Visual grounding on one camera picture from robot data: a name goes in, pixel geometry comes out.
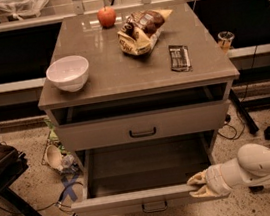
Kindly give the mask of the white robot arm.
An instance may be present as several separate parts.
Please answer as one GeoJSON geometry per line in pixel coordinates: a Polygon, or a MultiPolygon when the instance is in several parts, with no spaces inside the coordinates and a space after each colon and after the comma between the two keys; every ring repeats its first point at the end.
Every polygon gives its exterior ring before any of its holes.
{"type": "Polygon", "coordinates": [[[198,186],[189,193],[195,198],[229,195],[235,187],[270,184],[270,148],[249,143],[238,149],[237,156],[222,164],[194,174],[188,186],[198,186]]]}

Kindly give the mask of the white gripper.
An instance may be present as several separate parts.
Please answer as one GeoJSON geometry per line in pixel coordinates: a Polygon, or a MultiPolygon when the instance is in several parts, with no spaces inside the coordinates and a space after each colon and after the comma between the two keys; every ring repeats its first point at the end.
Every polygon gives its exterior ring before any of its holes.
{"type": "Polygon", "coordinates": [[[206,172],[198,172],[187,180],[189,186],[204,185],[198,191],[189,193],[194,198],[219,197],[230,194],[232,188],[227,184],[226,176],[223,174],[224,164],[210,166],[206,172]]]}

